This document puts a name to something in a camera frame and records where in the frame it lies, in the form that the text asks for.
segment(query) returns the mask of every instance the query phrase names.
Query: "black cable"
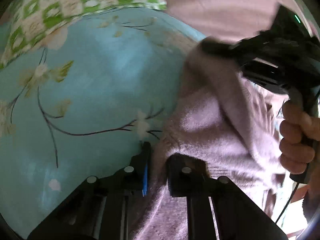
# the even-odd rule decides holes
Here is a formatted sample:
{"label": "black cable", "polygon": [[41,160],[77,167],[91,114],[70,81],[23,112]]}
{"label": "black cable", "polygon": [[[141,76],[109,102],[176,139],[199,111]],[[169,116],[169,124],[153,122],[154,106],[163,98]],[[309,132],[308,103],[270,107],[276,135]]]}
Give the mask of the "black cable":
{"label": "black cable", "polygon": [[285,210],[287,209],[288,205],[290,204],[290,201],[292,200],[293,195],[296,193],[297,189],[298,189],[299,183],[297,183],[297,185],[295,186],[294,190],[291,193],[291,196],[289,197],[287,203],[285,204],[283,210],[281,211],[280,215],[278,216],[276,223],[278,223],[280,217],[283,215],[283,213],[285,212]]}
{"label": "black cable", "polygon": [[279,116],[279,114],[280,114],[280,111],[281,111],[281,109],[282,109],[282,106],[280,107],[280,109],[279,109],[279,111],[278,111],[278,114],[277,114],[277,116],[276,116],[276,118]]}

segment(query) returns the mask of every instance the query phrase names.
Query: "hand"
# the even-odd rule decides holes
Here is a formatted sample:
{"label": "hand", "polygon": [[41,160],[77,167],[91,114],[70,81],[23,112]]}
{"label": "hand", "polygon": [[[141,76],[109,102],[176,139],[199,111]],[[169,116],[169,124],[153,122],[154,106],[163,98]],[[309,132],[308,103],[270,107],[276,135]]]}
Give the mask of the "hand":
{"label": "hand", "polygon": [[[280,163],[292,174],[301,174],[315,157],[312,147],[300,143],[302,135],[320,141],[320,119],[310,117],[290,101],[283,105],[282,112],[285,120],[280,125],[284,137],[280,142]],[[320,196],[320,162],[311,175],[309,186],[311,199]]]}

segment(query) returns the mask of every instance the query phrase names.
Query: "floral pattern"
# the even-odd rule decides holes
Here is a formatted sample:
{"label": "floral pattern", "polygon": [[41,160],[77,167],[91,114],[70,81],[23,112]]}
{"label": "floral pattern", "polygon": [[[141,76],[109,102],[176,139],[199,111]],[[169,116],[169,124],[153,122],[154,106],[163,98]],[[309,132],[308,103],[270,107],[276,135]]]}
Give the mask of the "floral pattern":
{"label": "floral pattern", "polygon": [[37,50],[39,48],[48,48],[58,50],[60,49],[63,44],[66,42],[68,37],[68,27],[74,23],[76,23],[78,19],[73,20],[71,23],[63,25],[61,28],[58,28],[41,41],[39,41],[32,50]]}
{"label": "floral pattern", "polygon": [[110,21],[103,21],[97,28],[106,28],[110,25],[116,25],[118,27],[118,30],[116,31],[116,33],[113,35],[114,38],[120,37],[123,34],[124,29],[129,28],[129,29],[135,29],[135,30],[139,30],[139,31],[143,31],[144,35],[146,37],[150,36],[150,32],[146,29],[146,27],[152,26],[157,18],[156,17],[151,17],[149,19],[149,23],[148,24],[143,24],[143,25],[135,25],[132,24],[132,22],[118,22],[118,16],[115,15],[112,17],[112,19]]}
{"label": "floral pattern", "polygon": [[9,104],[7,104],[4,101],[0,101],[0,137],[3,135],[12,134],[15,131],[15,125],[12,123],[12,115],[13,115],[14,106],[17,100],[19,99],[19,97],[25,92],[24,96],[26,98],[29,98],[33,94],[33,92],[36,90],[38,107],[41,111],[41,114],[51,134],[52,143],[55,151],[57,168],[59,166],[58,148],[57,148],[57,142],[56,142],[55,136],[53,134],[53,130],[56,130],[60,133],[71,135],[71,136],[88,136],[88,135],[94,135],[94,134],[106,133],[106,132],[112,132],[112,131],[133,131],[131,130],[131,128],[136,128],[136,132],[140,140],[143,140],[143,138],[147,137],[149,134],[159,139],[159,137],[154,133],[161,132],[161,130],[150,130],[150,125],[147,122],[147,120],[150,120],[159,116],[163,112],[164,110],[163,108],[161,108],[156,113],[153,113],[153,108],[151,108],[150,113],[148,115],[143,113],[141,110],[139,110],[137,113],[136,119],[130,121],[129,123],[121,127],[113,128],[113,129],[94,131],[89,133],[71,133],[56,126],[51,120],[63,118],[65,116],[65,113],[68,110],[68,107],[71,104],[71,100],[65,99],[65,100],[62,100],[60,103],[58,103],[56,106],[58,115],[51,115],[47,113],[44,110],[43,106],[41,105],[40,88],[49,79],[52,79],[57,83],[64,81],[68,75],[68,72],[71,66],[73,65],[73,61],[69,61],[61,67],[49,69],[47,64],[45,63],[46,58],[47,58],[47,48],[45,47],[43,49],[43,53],[42,53],[39,65],[33,70],[28,69],[20,74],[19,85],[23,86],[21,92]]}
{"label": "floral pattern", "polygon": [[[108,26],[97,28],[102,23]],[[184,60],[179,47],[165,42],[174,31],[204,38],[161,12],[115,9],[81,18],[62,32],[67,36],[60,49],[50,49],[64,26],[0,73],[0,100],[8,106],[5,120],[16,127],[0,138],[1,167],[10,177],[2,183],[1,213],[24,239],[74,185],[90,175],[112,175],[127,165],[139,153],[142,136],[151,145],[157,142],[161,122],[175,108]],[[114,38],[117,31],[123,34]],[[53,70],[72,60],[67,75],[56,82]],[[23,88],[39,65],[47,67],[48,79],[25,97]],[[141,129],[139,137],[144,122],[150,126]],[[49,187],[52,179],[61,184],[60,192]],[[30,196],[27,205],[22,201],[25,194]],[[12,209],[13,203],[18,206]]]}

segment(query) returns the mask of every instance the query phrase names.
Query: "metal screw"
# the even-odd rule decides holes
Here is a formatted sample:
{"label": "metal screw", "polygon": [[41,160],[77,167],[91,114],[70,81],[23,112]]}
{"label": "metal screw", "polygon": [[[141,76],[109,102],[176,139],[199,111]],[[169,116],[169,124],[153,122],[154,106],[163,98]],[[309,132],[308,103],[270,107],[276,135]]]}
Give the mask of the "metal screw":
{"label": "metal screw", "polygon": [[221,176],[218,178],[218,180],[223,183],[223,184],[228,184],[229,183],[229,178],[226,176]]}
{"label": "metal screw", "polygon": [[97,177],[96,176],[90,176],[87,178],[87,182],[88,183],[95,183],[97,181]]}
{"label": "metal screw", "polygon": [[124,172],[126,172],[126,173],[131,173],[133,171],[134,171],[134,168],[132,166],[126,166],[124,168]]}
{"label": "metal screw", "polygon": [[189,167],[183,167],[183,168],[181,169],[181,171],[182,171],[182,173],[184,173],[184,174],[189,174],[189,173],[191,173],[192,169],[189,168]]}

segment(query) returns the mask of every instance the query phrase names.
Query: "green checkered pillow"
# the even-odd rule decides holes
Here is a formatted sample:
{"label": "green checkered pillow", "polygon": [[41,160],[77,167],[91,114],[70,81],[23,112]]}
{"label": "green checkered pillow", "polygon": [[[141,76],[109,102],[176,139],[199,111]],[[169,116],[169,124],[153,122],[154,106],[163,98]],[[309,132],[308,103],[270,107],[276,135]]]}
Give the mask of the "green checkered pillow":
{"label": "green checkered pillow", "polygon": [[165,0],[15,0],[10,5],[14,17],[0,68],[74,18],[123,7],[161,10],[166,9],[166,2]]}

